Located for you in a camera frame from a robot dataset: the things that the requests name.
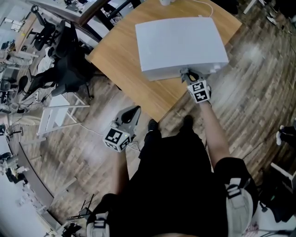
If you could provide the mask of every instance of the sneaker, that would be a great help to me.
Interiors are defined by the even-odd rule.
[[[274,14],[272,14],[271,12],[269,12],[269,14],[270,14],[270,16],[272,17],[272,18],[275,18],[276,16],[274,15]]]
[[[282,144],[281,133],[280,132],[276,133],[276,141],[277,141],[278,146],[280,146]]]
[[[262,4],[262,6],[265,6],[265,3],[263,0],[259,0],[259,2]]]
[[[277,25],[277,21],[276,21],[274,18],[272,18],[272,17],[267,17],[267,19],[268,19],[271,23],[273,23],[274,25]]]
[[[186,115],[183,119],[183,126],[192,128],[193,127],[193,117],[191,115]]]
[[[158,130],[158,123],[152,119],[148,123],[148,131]]]
[[[272,10],[274,10],[276,13],[278,13],[278,11],[277,11],[276,9],[274,9],[274,7],[273,7],[273,6],[272,6],[271,8],[272,8]]]

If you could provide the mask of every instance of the white wall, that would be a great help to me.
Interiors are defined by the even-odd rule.
[[[30,204],[17,207],[22,195],[22,184],[13,184],[6,175],[0,175],[0,229],[7,237],[43,237],[48,231]]]

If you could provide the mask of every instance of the white chair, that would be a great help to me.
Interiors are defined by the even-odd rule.
[[[69,101],[62,95],[55,96],[51,99],[49,107],[43,109],[41,122],[38,129],[38,136],[42,136],[45,133],[55,131],[62,128],[67,128],[75,125],[80,125],[80,122],[77,122],[73,117],[76,108],[86,108],[89,105],[86,105],[76,94],[75,96],[76,103],[75,105],[70,105]],[[73,108],[71,113],[68,112],[69,108]],[[66,115],[68,115],[74,123],[63,125]]]

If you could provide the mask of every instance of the person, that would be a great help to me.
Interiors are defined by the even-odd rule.
[[[290,0],[277,0],[275,6],[271,8],[274,10],[275,13],[279,13],[277,16],[270,12],[270,17],[267,19],[273,23],[274,25],[280,24],[283,25],[285,18],[292,18],[296,15],[295,10],[296,4]]]
[[[276,133],[276,142],[280,146],[282,141],[288,143],[291,147],[296,147],[296,118],[294,119],[293,126],[284,127],[280,125],[279,131]]]
[[[26,59],[20,53],[15,51],[0,50],[0,65],[1,64],[18,64],[20,66],[29,66],[33,63],[33,59]]]
[[[257,189],[243,160],[231,157],[210,103],[199,106],[210,159],[192,116],[166,138],[151,120],[130,180],[125,151],[114,155],[111,193],[88,218],[88,237],[241,236],[256,211]]]

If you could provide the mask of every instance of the wooden floor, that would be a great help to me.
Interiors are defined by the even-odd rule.
[[[259,183],[261,169],[268,168],[272,161],[283,168],[291,166],[293,150],[286,144],[277,146],[275,132],[280,125],[290,125],[296,117],[296,55],[288,35],[266,20],[269,6],[263,9],[257,3],[248,15],[243,15],[246,6],[242,0],[237,17],[243,25],[226,46],[230,63],[218,74],[211,75],[208,82],[213,91],[211,103],[226,131],[232,156],[244,158]],[[289,23],[285,30],[288,28],[296,34]],[[289,39],[296,49],[295,37]],[[115,114],[133,103],[107,78],[96,77],[91,86],[95,99],[90,102],[90,108],[78,110],[76,116],[84,126],[103,133]],[[86,90],[82,89],[80,95],[85,98]],[[188,94],[161,121],[162,135],[178,133],[187,114],[194,116],[194,131],[205,142],[200,110]],[[149,120],[149,116],[142,113],[136,131],[140,147]],[[37,127],[24,126],[24,132],[21,141],[33,139]],[[108,193],[112,152],[104,146],[102,137],[82,126],[55,131],[47,137],[41,145],[27,148],[31,157],[42,155],[32,161],[41,178],[53,192],[74,176],[78,179],[64,198],[49,209],[63,222],[66,217],[77,214],[83,200],[88,200],[93,193],[91,208]],[[127,148],[130,176],[137,170],[138,154]]]

